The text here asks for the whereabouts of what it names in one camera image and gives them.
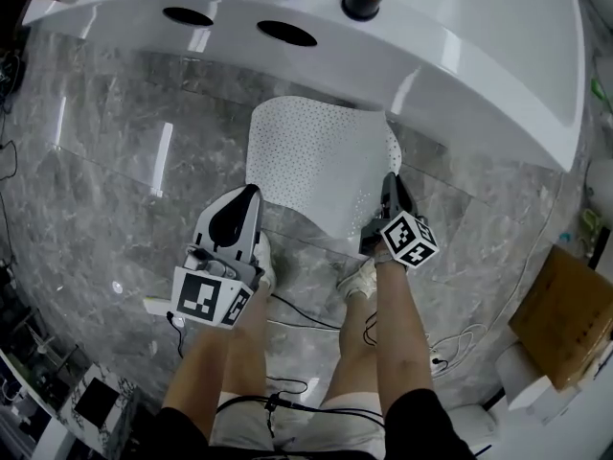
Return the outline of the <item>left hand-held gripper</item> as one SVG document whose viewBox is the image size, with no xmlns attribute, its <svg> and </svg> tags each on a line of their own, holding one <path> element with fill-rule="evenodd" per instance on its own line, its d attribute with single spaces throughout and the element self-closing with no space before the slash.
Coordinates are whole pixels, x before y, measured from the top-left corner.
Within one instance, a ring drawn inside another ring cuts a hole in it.
<svg viewBox="0 0 613 460">
<path fill-rule="evenodd" d="M 260 218 L 261 191 L 255 184 L 221 195 L 202 211 L 193 233 L 197 246 L 187 248 L 184 263 L 174 270 L 174 315 L 220 329 L 235 327 L 263 274 L 258 262 L 251 262 Z"/>
</svg>

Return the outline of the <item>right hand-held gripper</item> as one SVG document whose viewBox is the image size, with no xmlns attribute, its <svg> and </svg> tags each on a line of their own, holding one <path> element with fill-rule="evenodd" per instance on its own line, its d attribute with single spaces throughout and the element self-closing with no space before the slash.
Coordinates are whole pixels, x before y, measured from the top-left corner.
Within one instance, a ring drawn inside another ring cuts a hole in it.
<svg viewBox="0 0 613 460">
<path fill-rule="evenodd" d="M 393 260 L 417 269 L 440 252 L 430 227 L 415 213 L 415 200 L 398 174 L 388 172 L 382 183 L 380 195 L 381 215 L 392 218 L 375 218 L 361 230 L 359 253 L 372 257 L 379 242 L 384 242 Z"/>
</svg>

